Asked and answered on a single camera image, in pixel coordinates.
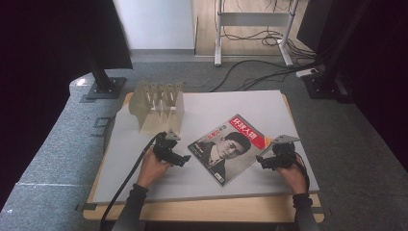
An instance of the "person's arm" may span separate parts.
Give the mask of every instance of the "person's arm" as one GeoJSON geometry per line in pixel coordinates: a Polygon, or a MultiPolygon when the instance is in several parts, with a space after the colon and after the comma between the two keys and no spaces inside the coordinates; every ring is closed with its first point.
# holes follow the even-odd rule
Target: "person's arm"
{"type": "Polygon", "coordinates": [[[153,148],[149,148],[141,163],[138,181],[133,185],[133,189],[126,199],[126,204],[117,219],[114,231],[137,230],[141,208],[149,186],[160,179],[171,164],[161,164],[153,153],[153,148]]]}
{"type": "Polygon", "coordinates": [[[308,191],[306,189],[306,180],[299,167],[295,164],[288,168],[279,167],[277,171],[281,174],[285,183],[292,190],[293,193],[293,206],[296,209],[294,215],[294,223],[297,230],[300,231],[315,231],[319,230],[318,224],[315,221],[315,217],[312,212],[313,201],[309,198],[308,191]]]}

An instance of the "desk frame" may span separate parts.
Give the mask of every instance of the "desk frame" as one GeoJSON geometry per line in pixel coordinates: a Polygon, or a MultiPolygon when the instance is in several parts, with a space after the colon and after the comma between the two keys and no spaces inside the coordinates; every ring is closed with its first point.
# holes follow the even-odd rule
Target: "desk frame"
{"type": "Polygon", "coordinates": [[[291,4],[289,13],[224,13],[222,0],[218,0],[217,39],[215,65],[221,66],[221,27],[222,26],[274,26],[286,27],[282,39],[279,39],[279,49],[286,65],[293,65],[286,43],[291,31],[298,0],[291,4]]]}
{"type": "MultiPolygon", "coordinates": [[[[133,93],[126,95],[123,105],[129,103],[133,93]]],[[[287,99],[283,95],[288,111],[287,99]]],[[[104,160],[96,175],[92,189],[84,208],[84,218],[102,219],[108,203],[93,203],[93,195],[98,185],[99,174],[104,160]]],[[[311,194],[316,222],[324,220],[319,197],[311,194]]],[[[116,220],[124,204],[115,204],[107,219],[116,220]]],[[[226,199],[206,199],[171,202],[146,202],[141,210],[140,220],[150,221],[212,221],[212,222],[272,222],[286,223],[294,221],[295,209],[291,195],[271,195],[226,199]]]]}

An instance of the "person's left hand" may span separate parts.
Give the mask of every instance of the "person's left hand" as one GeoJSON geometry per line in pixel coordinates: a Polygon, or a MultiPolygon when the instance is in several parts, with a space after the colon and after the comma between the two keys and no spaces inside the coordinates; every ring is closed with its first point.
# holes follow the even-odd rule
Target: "person's left hand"
{"type": "Polygon", "coordinates": [[[136,184],[148,189],[153,182],[160,179],[166,173],[170,166],[170,163],[160,163],[151,146],[146,154],[144,154],[136,184]]]}

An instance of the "white wall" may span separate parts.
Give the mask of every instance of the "white wall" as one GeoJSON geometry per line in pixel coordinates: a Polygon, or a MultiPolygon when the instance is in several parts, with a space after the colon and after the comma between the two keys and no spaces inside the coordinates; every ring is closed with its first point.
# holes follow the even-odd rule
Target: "white wall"
{"type": "Polygon", "coordinates": [[[130,50],[193,49],[191,0],[114,0],[130,50]]]}

